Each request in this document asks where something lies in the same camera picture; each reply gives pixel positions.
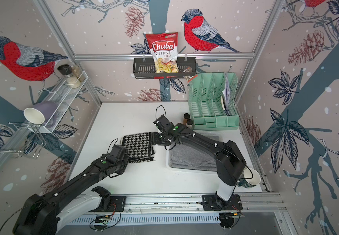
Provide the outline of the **houndstooth scarf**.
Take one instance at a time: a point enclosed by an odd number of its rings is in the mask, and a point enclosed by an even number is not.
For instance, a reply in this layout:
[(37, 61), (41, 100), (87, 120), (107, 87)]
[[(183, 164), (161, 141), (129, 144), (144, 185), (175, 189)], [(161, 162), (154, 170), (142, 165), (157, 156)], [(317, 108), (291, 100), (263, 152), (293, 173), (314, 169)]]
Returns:
[(130, 164), (154, 160), (155, 152), (151, 132), (126, 135), (123, 137), (121, 145), (128, 148), (128, 162)]

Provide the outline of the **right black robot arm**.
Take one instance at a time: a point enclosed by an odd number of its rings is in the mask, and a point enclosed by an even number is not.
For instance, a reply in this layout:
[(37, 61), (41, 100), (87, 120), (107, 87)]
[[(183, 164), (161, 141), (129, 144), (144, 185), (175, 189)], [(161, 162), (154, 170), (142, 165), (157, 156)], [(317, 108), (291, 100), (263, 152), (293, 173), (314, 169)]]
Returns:
[(228, 202), (243, 174), (247, 163), (233, 141), (221, 142), (194, 132), (191, 128), (178, 123), (174, 125), (166, 116), (161, 115), (154, 121), (159, 130), (156, 145), (184, 145), (213, 157), (216, 161), (216, 172), (221, 183), (216, 191), (219, 200)]

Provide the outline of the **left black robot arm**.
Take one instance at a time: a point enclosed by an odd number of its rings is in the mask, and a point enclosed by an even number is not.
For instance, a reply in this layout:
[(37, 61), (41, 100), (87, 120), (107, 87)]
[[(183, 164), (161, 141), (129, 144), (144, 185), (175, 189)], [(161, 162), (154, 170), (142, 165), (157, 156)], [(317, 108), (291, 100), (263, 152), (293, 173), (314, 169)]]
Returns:
[(24, 203), (13, 234), (55, 235), (84, 213), (107, 209), (111, 193), (97, 183), (113, 173), (123, 174), (127, 164), (128, 149), (114, 145), (110, 153), (94, 160), (64, 185), (42, 196), (32, 195)]

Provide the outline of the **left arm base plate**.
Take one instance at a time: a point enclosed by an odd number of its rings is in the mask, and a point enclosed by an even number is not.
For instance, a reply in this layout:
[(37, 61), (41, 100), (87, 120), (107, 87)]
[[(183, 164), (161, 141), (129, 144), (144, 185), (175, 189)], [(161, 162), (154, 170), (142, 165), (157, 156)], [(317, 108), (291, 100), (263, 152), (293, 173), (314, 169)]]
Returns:
[(114, 210), (123, 212), (126, 196), (112, 196), (107, 189), (101, 186), (93, 188), (92, 192), (98, 195), (100, 202), (90, 212), (113, 212)]

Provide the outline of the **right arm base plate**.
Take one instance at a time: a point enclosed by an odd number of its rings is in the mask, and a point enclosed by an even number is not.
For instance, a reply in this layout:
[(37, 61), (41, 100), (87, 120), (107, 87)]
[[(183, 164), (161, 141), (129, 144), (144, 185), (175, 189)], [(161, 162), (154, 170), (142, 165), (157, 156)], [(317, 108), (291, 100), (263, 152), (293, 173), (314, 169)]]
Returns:
[(228, 201), (224, 201), (217, 194), (202, 195), (200, 204), (205, 211), (241, 211), (243, 209), (239, 195), (232, 195)]

